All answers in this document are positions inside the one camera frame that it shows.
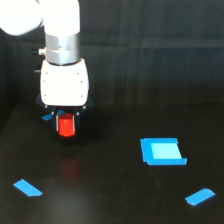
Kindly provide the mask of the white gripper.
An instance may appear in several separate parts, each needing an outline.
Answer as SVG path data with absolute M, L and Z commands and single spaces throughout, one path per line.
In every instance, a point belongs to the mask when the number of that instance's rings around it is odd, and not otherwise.
M 85 60 L 71 65 L 53 65 L 44 60 L 40 74 L 40 93 L 36 102 L 50 108 L 52 125 L 57 130 L 57 107 L 74 108 L 76 134 L 80 130 L 81 108 L 89 99 L 89 77 Z

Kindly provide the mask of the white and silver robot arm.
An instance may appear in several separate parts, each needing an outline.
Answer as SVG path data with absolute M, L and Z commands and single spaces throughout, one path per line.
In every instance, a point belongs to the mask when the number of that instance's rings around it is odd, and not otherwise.
M 42 27 L 45 47 L 37 102 L 49 110 L 56 131 L 76 134 L 81 112 L 92 103 L 85 60 L 80 56 L 79 0 L 0 0 L 0 29 L 22 36 Z

